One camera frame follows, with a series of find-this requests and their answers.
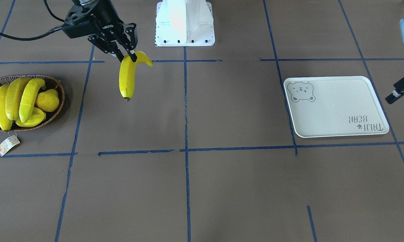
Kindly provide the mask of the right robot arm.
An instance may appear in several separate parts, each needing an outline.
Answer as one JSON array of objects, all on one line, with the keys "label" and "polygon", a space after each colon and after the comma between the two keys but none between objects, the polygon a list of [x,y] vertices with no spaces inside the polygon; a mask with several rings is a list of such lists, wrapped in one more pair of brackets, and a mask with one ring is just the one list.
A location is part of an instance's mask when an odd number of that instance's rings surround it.
[{"label": "right robot arm", "polygon": [[88,41],[104,53],[123,61],[122,46],[135,63],[138,43],[136,23],[124,23],[110,0],[74,0],[68,12],[63,31],[69,38],[87,37]]}]

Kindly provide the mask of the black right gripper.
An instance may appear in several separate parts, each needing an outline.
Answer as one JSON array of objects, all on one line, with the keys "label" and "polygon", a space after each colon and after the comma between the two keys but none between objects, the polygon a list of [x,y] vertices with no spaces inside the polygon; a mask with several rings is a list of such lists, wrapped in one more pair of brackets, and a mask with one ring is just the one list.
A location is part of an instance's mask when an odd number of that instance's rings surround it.
[{"label": "black right gripper", "polygon": [[138,44],[136,23],[124,23],[110,0],[96,0],[93,15],[99,20],[102,31],[88,37],[91,43],[104,53],[115,56],[120,63],[124,55],[117,44],[125,48],[132,62],[137,61],[135,52]]}]

